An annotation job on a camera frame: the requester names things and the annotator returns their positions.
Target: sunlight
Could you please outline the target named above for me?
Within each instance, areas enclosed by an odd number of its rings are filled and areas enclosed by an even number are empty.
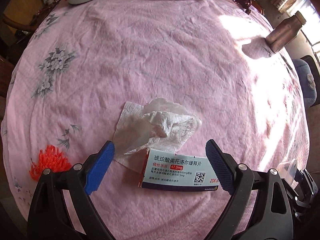
[[[288,160],[288,156],[289,156],[289,153],[291,151],[291,148],[293,146],[293,143],[295,141],[295,137],[296,137],[296,133],[297,133],[297,130],[299,129],[299,125],[300,125],[300,122],[301,122],[301,114],[300,114],[300,108],[301,106],[299,105],[299,108],[297,110],[297,113],[294,117],[294,120],[293,120],[293,123],[292,123],[292,128],[293,128],[293,132],[290,131],[290,134],[291,134],[291,140],[290,140],[290,143],[289,143],[289,146],[288,146],[288,150],[287,150],[287,154],[285,155],[285,157],[283,158],[283,162],[286,162]]]
[[[286,70],[284,72],[276,69],[278,68],[277,58],[248,59],[247,62],[253,80],[251,93],[257,129],[261,134],[266,130],[266,121],[272,125],[276,122],[276,116],[286,112],[282,75],[285,75]]]
[[[275,124],[272,127],[269,138],[265,140],[265,145],[267,146],[267,150],[262,160],[260,161],[260,164],[258,166],[258,171],[265,171],[266,169],[269,168],[268,164],[271,161],[273,155],[276,154],[276,148],[278,146],[280,139],[283,136],[285,124],[286,124],[286,117],[285,117],[285,114],[283,114],[282,112],[282,115],[278,116],[278,118],[275,120]]]
[[[253,20],[244,18],[243,16],[235,17],[229,15],[219,16],[219,20],[222,26],[228,30],[231,36],[240,41],[242,44],[251,42],[251,38],[256,37],[257,33],[266,37],[270,31],[267,30],[263,25],[254,22]]]

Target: metal canister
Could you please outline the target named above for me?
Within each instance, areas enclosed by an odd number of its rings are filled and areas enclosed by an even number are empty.
[[[265,39],[268,46],[274,53],[280,51],[284,46],[294,40],[306,19],[297,11],[295,15],[284,19]]]

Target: blue cushion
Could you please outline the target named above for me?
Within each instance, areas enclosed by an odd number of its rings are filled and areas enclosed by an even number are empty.
[[[309,108],[317,99],[316,84],[314,82],[313,75],[308,63],[304,60],[293,59],[292,62],[298,73],[303,94],[304,107]]]

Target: red dosage label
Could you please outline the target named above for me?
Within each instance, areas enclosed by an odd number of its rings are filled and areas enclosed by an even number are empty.
[[[170,169],[171,170],[182,171],[183,170],[183,166],[181,166],[181,165],[170,165]]]

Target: red flower embroidery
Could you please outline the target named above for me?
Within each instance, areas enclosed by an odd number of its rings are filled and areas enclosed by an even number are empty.
[[[64,152],[60,152],[59,148],[53,145],[47,145],[45,153],[40,150],[38,164],[32,162],[29,173],[32,179],[39,181],[42,171],[46,168],[60,172],[69,170],[71,166]]]

